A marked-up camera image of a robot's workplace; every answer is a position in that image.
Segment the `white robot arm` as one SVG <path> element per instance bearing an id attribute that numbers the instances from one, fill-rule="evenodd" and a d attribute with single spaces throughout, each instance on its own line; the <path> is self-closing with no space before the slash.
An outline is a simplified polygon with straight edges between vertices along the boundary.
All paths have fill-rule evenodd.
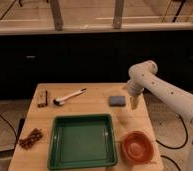
<path id="1" fill-rule="evenodd" d="M 156 76 L 157 64 L 148 60 L 131 66 L 126 89 L 132 97 L 138 97 L 144 89 L 149 90 L 175 113 L 193 125 L 193 94 L 184 91 Z M 193 145 L 190 148 L 186 171 L 193 171 Z"/>

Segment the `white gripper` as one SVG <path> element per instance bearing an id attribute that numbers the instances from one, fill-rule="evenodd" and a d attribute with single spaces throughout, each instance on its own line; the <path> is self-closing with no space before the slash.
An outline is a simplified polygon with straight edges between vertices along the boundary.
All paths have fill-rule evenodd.
<path id="1" fill-rule="evenodd" d="M 139 95 L 144 91 L 144 88 L 138 83 L 129 80 L 126 84 L 126 90 L 132 96 L 131 97 L 131 108 L 135 110 L 139 103 Z"/>

